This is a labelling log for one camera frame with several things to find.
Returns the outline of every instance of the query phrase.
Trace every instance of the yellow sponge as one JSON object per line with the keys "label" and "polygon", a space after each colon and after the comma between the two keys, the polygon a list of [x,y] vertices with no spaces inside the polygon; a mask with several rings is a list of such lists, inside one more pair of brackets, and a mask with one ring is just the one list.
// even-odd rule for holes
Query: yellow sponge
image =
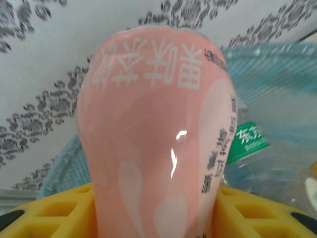
{"label": "yellow sponge", "polygon": [[[90,183],[14,211],[20,216],[11,217],[16,220],[6,227],[2,223],[0,238],[97,237]],[[295,208],[220,186],[212,216],[212,238],[316,238],[316,229],[317,221]]]}

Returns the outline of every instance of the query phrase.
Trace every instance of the green label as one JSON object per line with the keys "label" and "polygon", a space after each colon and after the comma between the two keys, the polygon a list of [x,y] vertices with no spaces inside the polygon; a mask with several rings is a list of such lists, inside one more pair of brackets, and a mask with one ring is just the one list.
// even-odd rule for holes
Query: green label
{"label": "green label", "polygon": [[262,132],[253,121],[241,124],[237,127],[236,135],[232,141],[227,164],[268,146],[268,141],[262,136]]}

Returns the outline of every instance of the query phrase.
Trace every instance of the pink bottle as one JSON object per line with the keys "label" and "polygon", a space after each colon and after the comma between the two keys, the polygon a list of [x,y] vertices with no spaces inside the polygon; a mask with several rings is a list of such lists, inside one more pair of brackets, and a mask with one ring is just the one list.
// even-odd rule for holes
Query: pink bottle
{"label": "pink bottle", "polygon": [[206,238],[237,102],[224,57],[191,31],[103,42],[78,99],[100,238]]}

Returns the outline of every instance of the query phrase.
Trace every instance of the plastic bottle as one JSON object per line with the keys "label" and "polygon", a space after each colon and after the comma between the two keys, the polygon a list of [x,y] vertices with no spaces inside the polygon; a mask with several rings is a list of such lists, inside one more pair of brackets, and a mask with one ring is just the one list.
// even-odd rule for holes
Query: plastic bottle
{"label": "plastic bottle", "polygon": [[297,207],[317,219],[317,162],[300,171],[289,187],[288,205]]}
{"label": "plastic bottle", "polygon": [[295,179],[295,169],[285,155],[275,152],[248,110],[239,110],[238,128],[229,151],[223,184],[277,202],[289,203],[287,186]]}
{"label": "plastic bottle", "polygon": [[210,237],[237,117],[216,46],[170,28],[117,33],[94,54],[77,108],[99,237]]}

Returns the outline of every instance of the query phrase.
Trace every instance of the floral pattern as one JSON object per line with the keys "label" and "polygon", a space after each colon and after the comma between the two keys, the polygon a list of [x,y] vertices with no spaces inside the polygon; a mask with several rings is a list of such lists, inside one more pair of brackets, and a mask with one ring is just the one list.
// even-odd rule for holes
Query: floral pattern
{"label": "floral pattern", "polygon": [[67,0],[15,0],[19,4],[16,8],[8,0],[0,0],[0,53],[11,51],[10,44],[4,39],[16,37],[20,40],[26,38],[26,34],[35,30],[30,22],[35,14],[43,21],[52,17],[46,3],[56,2],[61,6],[67,5]]}
{"label": "floral pattern", "polygon": [[269,43],[277,39],[284,31],[290,31],[300,21],[307,20],[317,12],[317,0],[293,0],[290,5],[283,5],[277,14],[263,18],[258,26],[252,25],[245,35],[238,35],[230,40],[230,47]]}
{"label": "floral pattern", "polygon": [[[31,18],[42,21],[52,18],[48,3],[67,6],[67,0],[0,0],[0,53],[9,53],[9,38],[24,40],[28,33],[34,33]],[[239,0],[170,0],[161,2],[158,13],[148,11],[139,17],[139,25],[148,23],[166,24],[170,27],[200,29],[204,21],[214,20],[220,9],[229,10],[239,4]],[[283,32],[290,31],[300,22],[307,20],[317,11],[317,0],[293,0],[281,6],[279,11],[263,18],[259,25],[251,25],[245,34],[230,40],[229,46],[269,43]],[[7,125],[0,125],[0,169],[6,166],[18,153],[23,153],[41,136],[48,135],[56,126],[62,125],[65,118],[73,117],[76,112],[77,96],[88,65],[76,66],[68,72],[68,80],[55,82],[55,90],[45,90],[36,96],[36,104],[26,104],[22,114],[13,114]],[[17,183],[14,189],[39,189],[50,169],[45,164],[29,177]]]}
{"label": "floral pattern", "polygon": [[51,169],[54,161],[56,160],[57,156],[55,158],[51,159],[51,163],[46,163],[43,165],[41,169],[37,169],[34,172],[30,174],[30,176],[25,177],[22,182],[16,183],[12,189],[17,190],[40,190],[43,181],[47,174],[49,173],[49,170]]}
{"label": "floral pattern", "polygon": [[76,66],[68,72],[67,83],[57,81],[54,91],[45,90],[36,96],[37,105],[26,104],[24,114],[13,114],[6,120],[9,126],[0,126],[0,169],[5,160],[14,159],[16,153],[39,141],[39,136],[48,135],[54,126],[64,123],[64,118],[75,115],[77,95],[87,71],[88,67]]}
{"label": "floral pattern", "polygon": [[219,8],[229,10],[237,2],[238,0],[177,0],[172,6],[170,0],[166,0],[160,5],[161,13],[149,11],[146,17],[139,18],[139,24],[166,23],[170,27],[199,29],[207,16],[213,20],[217,17]]}

